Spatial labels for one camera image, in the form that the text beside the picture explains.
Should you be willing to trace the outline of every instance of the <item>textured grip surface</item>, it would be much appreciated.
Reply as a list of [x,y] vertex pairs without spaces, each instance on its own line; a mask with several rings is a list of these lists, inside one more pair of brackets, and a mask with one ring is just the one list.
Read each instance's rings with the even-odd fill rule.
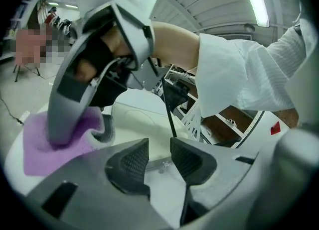
[[216,159],[177,139],[170,139],[171,158],[188,186],[205,183],[217,167]]
[[149,139],[144,138],[112,156],[106,163],[105,172],[109,181],[123,193],[150,197],[150,188],[144,185],[148,162]]

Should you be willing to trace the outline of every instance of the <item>floor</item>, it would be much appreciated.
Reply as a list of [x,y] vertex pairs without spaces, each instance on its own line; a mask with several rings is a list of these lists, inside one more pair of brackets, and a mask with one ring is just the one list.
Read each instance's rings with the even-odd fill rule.
[[[0,62],[0,95],[6,102],[11,114],[17,118],[22,115],[36,113],[48,102],[54,78],[61,65],[62,58],[55,61],[41,63],[40,76],[37,75],[33,64],[21,67],[18,81],[15,80],[14,61]],[[10,150],[22,126],[8,113],[3,102],[0,101],[0,162]]]

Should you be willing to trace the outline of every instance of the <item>electrical cord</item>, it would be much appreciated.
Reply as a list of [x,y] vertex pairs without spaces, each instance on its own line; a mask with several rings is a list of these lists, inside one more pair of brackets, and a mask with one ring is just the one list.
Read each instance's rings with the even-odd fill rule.
[[15,117],[15,116],[13,116],[13,115],[11,114],[8,105],[7,105],[6,102],[2,99],[1,93],[0,93],[0,100],[3,102],[4,106],[6,107],[8,113],[9,113],[9,115],[10,115],[13,119],[15,119],[19,124],[24,125],[21,120],[19,120],[17,117]]
[[[160,59],[158,59],[158,67],[161,67]],[[167,93],[166,93],[166,81],[165,81],[164,77],[161,78],[161,85],[163,87],[163,98],[164,98],[164,103],[165,103],[165,107],[166,107],[166,111],[167,111],[167,116],[168,116],[170,129],[171,129],[171,132],[173,133],[173,137],[177,137],[175,126],[174,126],[174,122],[173,122],[173,119],[171,117],[169,103],[168,103],[167,97],[166,97],[166,95],[167,95]]]

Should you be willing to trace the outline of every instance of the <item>lavender microfiber towel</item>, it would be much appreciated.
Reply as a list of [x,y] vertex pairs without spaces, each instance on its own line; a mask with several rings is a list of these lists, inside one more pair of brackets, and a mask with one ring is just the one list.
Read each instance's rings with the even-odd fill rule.
[[47,112],[30,115],[23,129],[23,167],[25,175],[47,176],[71,159],[111,145],[113,119],[103,115],[98,107],[89,107],[77,124],[71,141],[54,146],[46,139]]

